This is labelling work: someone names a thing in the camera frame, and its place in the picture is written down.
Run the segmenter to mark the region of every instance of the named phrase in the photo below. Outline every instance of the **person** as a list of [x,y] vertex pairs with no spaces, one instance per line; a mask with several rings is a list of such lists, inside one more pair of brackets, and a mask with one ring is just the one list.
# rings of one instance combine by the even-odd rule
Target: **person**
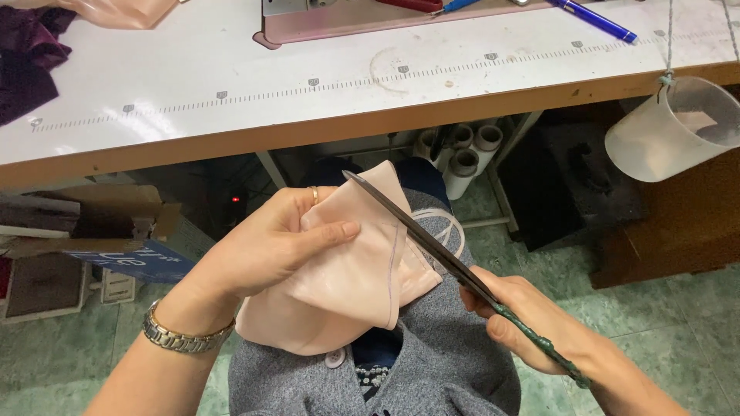
[[[395,167],[413,210],[450,210],[441,174],[430,163],[410,158]],[[342,169],[361,171],[343,159],[325,159],[309,170],[302,185],[341,184]],[[362,232],[355,222],[299,232],[301,216],[335,189],[281,189],[213,246],[150,308],[145,331],[84,414],[195,415],[239,303]],[[434,218],[419,222],[432,235],[446,227]],[[460,237],[450,238],[449,244],[460,244]],[[460,260],[472,264],[467,249]],[[471,271],[576,364],[591,380],[591,392],[606,414],[688,415],[609,339],[565,313],[525,278],[498,277],[477,266]],[[373,328],[335,352],[305,357],[242,340],[229,369],[230,413],[518,415],[521,392],[510,352],[540,372],[565,371],[485,301],[448,273],[440,274],[441,284],[400,310],[396,329]],[[173,341],[178,334],[186,340],[212,337]]]

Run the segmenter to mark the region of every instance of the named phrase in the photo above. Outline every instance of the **white button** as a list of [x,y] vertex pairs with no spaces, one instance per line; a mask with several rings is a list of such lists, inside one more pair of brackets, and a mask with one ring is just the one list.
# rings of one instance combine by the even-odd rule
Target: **white button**
[[327,352],[324,363],[330,369],[335,369],[342,365],[345,358],[347,358],[347,353],[344,351],[344,348],[339,348],[332,352]]

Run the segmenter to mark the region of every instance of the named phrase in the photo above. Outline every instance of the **sewing machine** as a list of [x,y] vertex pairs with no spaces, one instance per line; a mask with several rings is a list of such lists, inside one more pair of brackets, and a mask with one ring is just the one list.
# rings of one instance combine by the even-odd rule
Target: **sewing machine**
[[253,39],[269,49],[277,49],[285,43],[546,7],[550,5],[545,0],[530,0],[525,6],[512,0],[480,0],[452,13],[430,18],[423,12],[375,0],[262,0],[262,32],[256,33]]

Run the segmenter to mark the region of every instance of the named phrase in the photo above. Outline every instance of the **metal watch strap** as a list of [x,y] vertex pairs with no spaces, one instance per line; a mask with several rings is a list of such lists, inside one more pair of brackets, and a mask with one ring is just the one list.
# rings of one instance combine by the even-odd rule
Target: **metal watch strap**
[[232,319],[232,322],[221,331],[200,337],[170,331],[160,325],[154,318],[154,311],[157,309],[160,300],[158,299],[152,303],[149,311],[144,316],[144,335],[154,344],[170,351],[188,354],[210,351],[226,341],[236,324],[236,321]]

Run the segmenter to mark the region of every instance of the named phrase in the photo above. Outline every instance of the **woman's left hand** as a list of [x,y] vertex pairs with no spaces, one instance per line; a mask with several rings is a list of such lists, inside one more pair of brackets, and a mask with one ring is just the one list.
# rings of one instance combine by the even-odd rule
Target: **woman's left hand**
[[[336,187],[318,187],[317,202]],[[352,240],[355,222],[300,231],[300,218],[314,206],[312,188],[283,188],[237,225],[198,262],[186,280],[218,296],[256,295],[298,270],[314,255]]]

